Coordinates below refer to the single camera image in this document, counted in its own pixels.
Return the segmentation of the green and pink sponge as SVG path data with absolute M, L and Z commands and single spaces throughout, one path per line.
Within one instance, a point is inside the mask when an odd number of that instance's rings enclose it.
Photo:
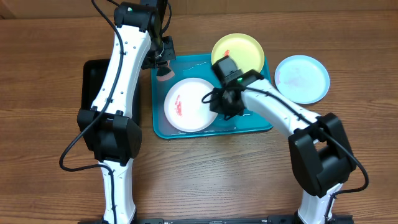
M 156 79 L 160 82 L 170 80 L 174 76 L 175 76 L 175 73 L 171 69 L 170 65 L 164 65 L 157 69 Z

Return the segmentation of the white plate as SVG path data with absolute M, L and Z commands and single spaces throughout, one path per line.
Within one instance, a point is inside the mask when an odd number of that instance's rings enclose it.
M 186 78 L 176 83 L 166 94 L 164 113 L 167 121 L 179 131 L 197 132 L 207 128 L 217 117 L 202 98 L 214 86 L 201 78 Z

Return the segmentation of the yellow green plate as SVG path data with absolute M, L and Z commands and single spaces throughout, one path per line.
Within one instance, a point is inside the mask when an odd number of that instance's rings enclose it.
M 228 56 L 244 73 L 249 70 L 261 72 L 265 55 L 260 43 L 247 34 L 233 33 L 222 37 L 211 51 L 211 64 Z

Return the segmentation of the light blue plate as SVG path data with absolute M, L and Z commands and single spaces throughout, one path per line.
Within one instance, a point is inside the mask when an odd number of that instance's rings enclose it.
M 322 100 L 330 88 L 327 69 L 306 55 L 293 55 L 281 61 L 275 70 L 274 82 L 287 99 L 306 105 Z

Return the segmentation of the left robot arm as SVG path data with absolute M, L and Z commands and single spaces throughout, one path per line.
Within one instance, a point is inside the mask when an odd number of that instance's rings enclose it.
M 175 59 L 174 45 L 164 33 L 172 14 L 168 1 L 122 2 L 110 25 L 113 51 L 103 78 L 83 82 L 77 121 L 83 138 L 102 171 L 104 215 L 99 223 L 133 223 L 132 165 L 142 131 L 134 102 L 141 70 L 158 68 Z

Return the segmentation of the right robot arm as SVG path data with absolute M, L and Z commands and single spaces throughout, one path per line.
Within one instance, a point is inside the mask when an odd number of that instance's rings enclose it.
M 203 97 L 225 120 L 252 111 L 288 140 L 294 176 L 303 188 L 298 223 L 333 223 L 335 197 L 357 164 L 342 122 L 333 113 L 320 116 L 282 96 L 259 72 L 243 72 L 225 56 L 211 66 L 221 88 Z

